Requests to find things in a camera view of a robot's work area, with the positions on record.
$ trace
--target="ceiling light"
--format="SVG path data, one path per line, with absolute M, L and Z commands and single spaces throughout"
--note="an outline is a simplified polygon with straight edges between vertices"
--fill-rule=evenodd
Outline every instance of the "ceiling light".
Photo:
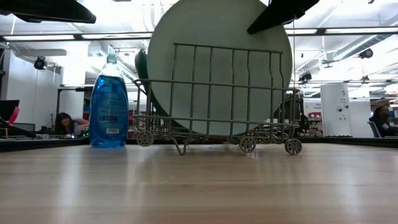
M 315 34 L 317 32 L 316 29 L 286 29 L 287 35 L 293 34 Z
M 327 80 L 327 81 L 308 81 L 306 84 L 331 84 L 331 83 L 344 83 L 345 81 L 334 81 L 334 80 Z M 303 82 L 301 81 L 296 81 L 296 84 L 301 84 Z
M 374 27 L 374 28 L 340 28 L 327 29 L 326 34 L 377 34 L 381 32 L 398 32 L 398 27 Z
M 81 87 L 94 87 L 93 84 L 77 84 L 77 85 L 61 85 L 61 87 L 65 88 L 81 88 Z
M 305 98 L 305 100 L 320 100 L 321 98 Z M 391 97 L 350 97 L 350 100 L 388 100 Z
M 29 41 L 29 40 L 73 40 L 75 39 L 73 35 L 10 35 L 4 36 L 4 40 L 9 41 Z
M 140 51 L 137 48 L 132 48 L 132 47 L 126 47 L 126 48 L 119 48 L 119 49 L 115 49 L 116 52 L 132 52 L 132 53 L 136 53 L 138 51 Z
M 83 39 L 150 39 L 152 33 L 83 34 Z

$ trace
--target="dish rack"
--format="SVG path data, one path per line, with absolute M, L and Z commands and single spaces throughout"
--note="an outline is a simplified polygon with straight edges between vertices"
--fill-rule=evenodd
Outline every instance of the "dish rack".
M 194 55 L 197 53 L 198 48 L 208 48 L 210 49 L 210 76 L 212 76 L 212 55 L 213 49 L 224 49 L 231 50 L 232 56 L 234 58 L 236 51 L 245 51 L 247 52 L 247 60 L 249 61 L 252 52 L 260 52 L 264 54 L 269 54 L 269 65 L 270 65 L 270 75 L 271 75 L 271 86 L 263 87 L 263 86 L 252 86 L 252 85 L 235 85 L 235 84 L 220 84 L 220 83 L 210 83 L 210 82 L 188 82 L 188 81 L 178 81 L 174 80 L 175 67 L 177 64 L 177 53 L 178 48 L 191 47 L 194 51 Z M 143 147 L 151 146 L 155 139 L 158 140 L 166 140 L 172 141 L 177 151 L 180 155 L 185 155 L 187 151 L 187 146 L 190 143 L 204 143 L 209 140 L 216 138 L 217 140 L 222 139 L 226 143 L 237 144 L 243 152 L 249 153 L 255 150 L 256 144 L 283 144 L 285 143 L 285 150 L 287 153 L 291 155 L 300 154 L 302 151 L 302 143 L 298 139 L 292 139 L 294 135 L 295 128 L 298 128 L 299 125 L 295 122 L 295 102 L 298 89 L 289 88 L 282 86 L 281 88 L 274 87 L 274 73 L 271 70 L 271 55 L 277 54 L 279 55 L 279 74 L 281 75 L 282 85 L 285 83 L 284 74 L 281 71 L 282 68 L 282 54 L 283 52 L 274 51 L 274 50 L 257 50 L 257 49 L 237 49 L 237 48 L 228 48 L 228 47 L 217 47 L 211 45 L 198 45 L 198 44 L 183 44 L 183 43 L 174 43 L 175 47 L 175 55 L 174 55 L 174 64 L 172 70 L 172 79 L 171 80 L 153 80 L 153 79 L 138 79 L 134 81 L 134 84 L 138 87 L 137 93 L 137 109 L 134 112 L 133 120 L 134 120 L 134 137 L 138 143 L 138 145 Z M 193 59 L 193 73 L 195 73 L 195 56 Z M 232 76 L 235 76 L 234 71 L 234 60 L 232 62 Z M 248 75 L 250 76 L 250 68 L 247 67 Z M 162 116 L 158 114 L 155 110 L 155 107 L 151 101 L 152 99 L 152 86 L 154 83 L 168 83 L 171 85 L 170 91 L 170 111 L 168 114 L 171 116 Z M 173 99 L 174 99 L 174 85 L 175 84 L 186 84 L 191 85 L 191 105 L 190 105 L 190 117 L 189 118 L 178 118 L 172 116 L 173 109 Z M 207 119 L 198 119 L 193 117 L 193 100 L 195 99 L 195 85 L 208 86 L 209 87 L 209 100 L 208 100 L 208 112 Z M 231 117 L 226 120 L 217 120 L 210 119 L 210 106 L 211 106 L 211 87 L 212 86 L 226 86 L 231 87 L 232 92 L 232 103 L 231 103 Z M 248 91 L 248 107 L 247 107 L 247 120 L 234 120 L 234 89 L 235 88 L 245 88 Z M 250 99 L 251 99 L 251 90 L 260 89 L 260 90 L 270 90 L 271 94 L 269 97 L 271 98 L 271 117 L 269 121 L 265 122 L 254 122 L 250 121 Z M 141 93 L 146 94 L 146 112 L 140 112 L 140 95 Z M 274 108 L 274 94 L 275 92 L 279 92 L 282 95 L 282 103 L 278 108 Z M 290 102 L 289 111 L 285 109 L 285 103 Z M 177 125 L 173 124 L 172 121 L 189 121 L 190 128 L 181 128 Z M 207 132 L 203 133 L 195 133 L 192 130 L 194 121 L 204 121 L 207 122 Z M 229 136 L 214 136 L 209 132 L 210 122 L 212 123 L 229 123 L 230 124 L 230 135 Z M 245 124 L 246 131 L 242 134 L 233 134 L 233 126 L 234 124 Z M 250 129 L 250 125 L 257 125 L 256 128 Z M 183 147 L 181 148 L 178 145 L 178 142 L 183 143 Z

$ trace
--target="rack wheel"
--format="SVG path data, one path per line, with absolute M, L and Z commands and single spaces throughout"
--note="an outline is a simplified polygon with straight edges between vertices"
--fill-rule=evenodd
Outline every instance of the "rack wheel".
M 297 139 L 288 139 L 285 142 L 285 150 L 290 155 L 298 155 L 303 149 L 303 145 Z
M 239 148 L 245 152 L 249 153 L 256 149 L 256 140 L 252 137 L 243 137 L 239 142 Z
M 142 147 L 151 146 L 154 140 L 154 135 L 147 130 L 140 131 L 137 135 L 137 143 Z

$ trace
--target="green plate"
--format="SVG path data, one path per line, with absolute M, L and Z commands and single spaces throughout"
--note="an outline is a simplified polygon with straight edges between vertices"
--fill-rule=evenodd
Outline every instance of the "green plate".
M 136 70 L 138 73 L 138 77 L 140 79 L 148 79 L 147 55 L 143 51 L 140 50 L 138 52 L 138 54 L 136 55 L 135 64 L 136 64 Z M 142 84 L 142 86 L 144 86 L 145 91 L 148 92 L 148 90 L 149 90 L 148 83 L 144 82 Z M 169 114 L 166 113 L 166 111 L 160 106 L 153 91 L 152 91 L 152 95 L 150 97 L 150 101 L 152 102 L 152 104 L 156 108 L 157 113 L 160 116 L 169 116 Z M 184 128 L 181 125 L 179 125 L 177 122 L 175 122 L 174 120 L 172 120 L 172 127 Z

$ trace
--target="blue dish soap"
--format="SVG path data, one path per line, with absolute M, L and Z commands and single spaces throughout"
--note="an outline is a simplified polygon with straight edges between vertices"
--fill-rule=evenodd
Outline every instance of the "blue dish soap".
M 129 103 L 114 54 L 106 57 L 90 102 L 90 143 L 94 148 L 124 147 L 129 122 Z

